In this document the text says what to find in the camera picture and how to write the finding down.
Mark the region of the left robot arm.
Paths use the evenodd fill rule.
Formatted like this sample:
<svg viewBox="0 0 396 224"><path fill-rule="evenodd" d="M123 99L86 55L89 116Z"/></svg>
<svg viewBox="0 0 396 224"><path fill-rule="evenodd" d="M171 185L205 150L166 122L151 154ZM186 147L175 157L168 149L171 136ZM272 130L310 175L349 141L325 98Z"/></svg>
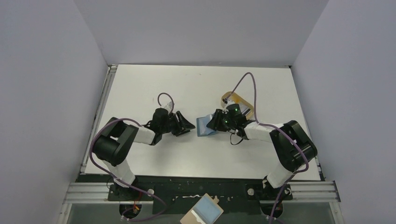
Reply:
<svg viewBox="0 0 396 224"><path fill-rule="evenodd" d="M145 125L134 126L125 121L132 120L109 119L93 140L92 146L92 153L104 162L108 172L113 174L114 182L123 188L136 186L137 183L126 160L133 143L154 146L166 133L180 136L196 128L180 111L173 113L164 108L157 108Z"/></svg>

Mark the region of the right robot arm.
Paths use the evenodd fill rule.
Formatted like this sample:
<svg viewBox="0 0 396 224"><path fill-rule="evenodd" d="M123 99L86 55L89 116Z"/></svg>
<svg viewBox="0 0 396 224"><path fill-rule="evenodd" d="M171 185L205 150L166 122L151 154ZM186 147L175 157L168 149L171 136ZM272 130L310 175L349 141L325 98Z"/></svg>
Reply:
<svg viewBox="0 0 396 224"><path fill-rule="evenodd" d="M206 125L214 131L233 131L243 140L272 143L278 157L276 168L263 179L264 186L276 189L284 185L318 154L317 148L300 124L291 120L284 124L263 124L247 117L236 103L217 109Z"/></svg>

